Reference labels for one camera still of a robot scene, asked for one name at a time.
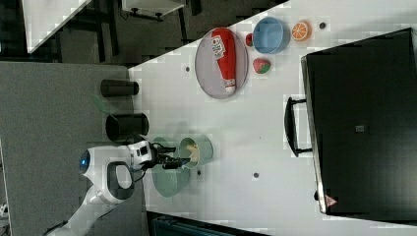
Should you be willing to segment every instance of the white plate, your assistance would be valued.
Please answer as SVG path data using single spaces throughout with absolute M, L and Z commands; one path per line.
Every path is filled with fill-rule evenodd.
M 236 93 L 245 83 L 249 59 L 245 44 L 236 33 L 232 32 L 235 38 L 236 49 L 236 90 L 234 93 L 227 93 L 217 60 L 211 49 L 211 33 L 213 30 L 215 29 L 209 31 L 203 37 L 197 49 L 195 61 L 196 76 L 205 93 L 217 99 L 224 99 Z

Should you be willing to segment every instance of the black trash can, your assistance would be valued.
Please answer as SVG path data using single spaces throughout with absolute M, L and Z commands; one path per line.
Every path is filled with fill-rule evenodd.
M 130 81 L 103 80 L 100 90 L 104 97 L 136 95 L 139 92 L 139 85 Z
M 124 143 L 134 132 L 144 136 L 149 132 L 149 120 L 143 113 L 113 116 L 105 122 L 107 137 L 112 142 Z

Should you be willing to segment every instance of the blue bowl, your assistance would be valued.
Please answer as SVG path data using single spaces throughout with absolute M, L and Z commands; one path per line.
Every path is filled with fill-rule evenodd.
M 253 37 L 257 51 L 273 54 L 282 51 L 288 45 L 290 34 L 280 20 L 266 17 L 255 26 Z

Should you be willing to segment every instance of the red ketchup bottle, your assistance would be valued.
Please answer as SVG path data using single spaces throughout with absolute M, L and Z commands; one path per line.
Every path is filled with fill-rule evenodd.
M 224 87 L 228 93 L 236 90 L 236 49 L 232 31 L 226 28 L 215 29 L 211 33 L 211 48 L 217 59 Z

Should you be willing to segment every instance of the warning label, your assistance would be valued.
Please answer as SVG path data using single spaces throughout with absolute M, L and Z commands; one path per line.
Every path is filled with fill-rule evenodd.
M 337 204 L 337 201 L 336 200 L 332 199 L 331 197 L 329 197 L 327 195 L 325 195 L 325 199 L 326 199 L 326 205 L 328 207 L 331 207 L 331 206 Z
M 220 35 L 214 36 L 211 39 L 211 48 L 214 52 L 215 59 L 218 60 L 223 57 L 226 48 L 224 47 L 223 41 L 221 40 Z

